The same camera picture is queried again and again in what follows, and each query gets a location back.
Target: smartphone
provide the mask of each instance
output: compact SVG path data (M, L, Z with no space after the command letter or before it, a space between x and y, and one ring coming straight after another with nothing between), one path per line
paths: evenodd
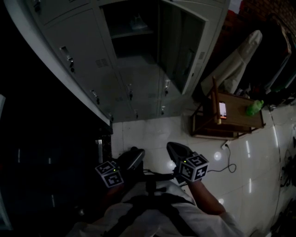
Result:
M219 107L220 107L220 118L226 119L227 114L226 114L226 105L224 102L219 102Z

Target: open locker door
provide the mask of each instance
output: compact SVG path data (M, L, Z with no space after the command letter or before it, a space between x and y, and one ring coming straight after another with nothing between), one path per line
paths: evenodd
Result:
M159 63L181 94L185 94L197 64L209 21L178 2L160 1Z

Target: person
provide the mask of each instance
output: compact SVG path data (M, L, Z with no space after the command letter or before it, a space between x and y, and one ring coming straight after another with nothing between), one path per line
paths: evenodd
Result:
M188 186L194 199L172 181L138 182L118 201L124 190L119 185L100 202L104 216L92 224L76 223L67 237L244 236L201 181Z

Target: electrical cable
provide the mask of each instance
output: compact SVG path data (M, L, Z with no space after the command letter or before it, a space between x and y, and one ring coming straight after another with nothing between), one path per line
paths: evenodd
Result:
M225 170L225 169L227 169L228 168L228 170L230 171L230 173L234 173L235 171L236 171L236 164L234 164L234 163L232 163L232 164L230 164L230 156L231 156L231 151L230 151L230 148L229 148L229 146L226 144L225 145L227 148L228 148L228 150L229 150L229 156L228 156L228 166L226 166L225 168L223 168L223 169L221 169L221 170L213 170L213 169L211 169L211 170L208 170L208 172L222 172L223 170ZM233 171L231 171L230 170L230 166L234 166L234 170Z

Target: brick wall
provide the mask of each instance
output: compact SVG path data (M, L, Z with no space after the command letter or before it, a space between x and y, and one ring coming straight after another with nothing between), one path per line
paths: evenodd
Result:
M241 42L276 14L296 35L296 0L243 0L239 14L228 11L221 33L201 79L211 73Z

